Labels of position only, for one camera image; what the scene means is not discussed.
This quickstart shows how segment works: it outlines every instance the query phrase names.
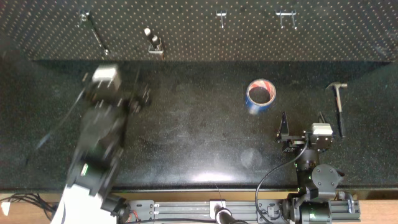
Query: hammer handle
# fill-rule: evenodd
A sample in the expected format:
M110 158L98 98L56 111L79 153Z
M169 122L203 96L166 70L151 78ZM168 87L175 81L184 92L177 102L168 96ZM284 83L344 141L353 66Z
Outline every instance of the hammer handle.
M341 138L345 138L346 137L346 129L344 127L343 112L338 113L338 122L340 125L340 136L341 136Z

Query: speckled countertop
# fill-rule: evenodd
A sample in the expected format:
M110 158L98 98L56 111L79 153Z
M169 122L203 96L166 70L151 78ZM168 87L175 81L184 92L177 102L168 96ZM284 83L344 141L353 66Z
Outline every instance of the speckled countertop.
M0 76L0 191L61 191L84 103L32 156L37 141L67 112L81 79L99 62L26 62L4 59ZM132 117L115 190L252 190L262 176L293 155L274 142L286 111L291 134L317 122L321 111L335 131L335 97L341 91L347 138L336 139L320 160L346 173L344 189L398 187L397 65L374 62L224 62L121 64L123 88L150 84L153 102ZM274 104L258 116L244 104L247 85L273 82ZM269 190L296 188L293 166L264 182Z

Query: black tabletop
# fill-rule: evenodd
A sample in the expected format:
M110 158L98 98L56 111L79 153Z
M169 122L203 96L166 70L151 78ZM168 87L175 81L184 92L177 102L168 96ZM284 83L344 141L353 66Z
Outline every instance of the black tabletop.
M26 166L28 153L57 124L101 62L3 62L0 101L0 191L61 191L85 106ZM252 190L262 176L293 158L274 141L282 112L291 134L317 123L321 111L337 132L331 82L341 90L347 137L336 138L321 163L346 173L342 189L398 187L397 66L375 62L119 62L122 88L149 83L152 105L131 117L115 191ZM270 80L276 99L250 115L248 84ZM296 188L293 166L272 174L267 190Z

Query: wooden surface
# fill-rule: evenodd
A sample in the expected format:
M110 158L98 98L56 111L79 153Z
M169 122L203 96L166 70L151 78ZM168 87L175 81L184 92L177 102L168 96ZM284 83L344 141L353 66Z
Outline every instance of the wooden surface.
M398 223L398 200L361 200L361 223ZM12 203L8 217L0 212L2 224L46 224L50 223L43 210L28 203Z

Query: hammer head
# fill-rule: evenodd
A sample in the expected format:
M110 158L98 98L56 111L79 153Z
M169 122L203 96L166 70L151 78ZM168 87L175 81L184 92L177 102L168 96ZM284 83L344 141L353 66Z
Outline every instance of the hammer head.
M336 89L338 88L347 88L347 83L340 83L340 82L333 82L326 89L329 89L331 87L335 87Z

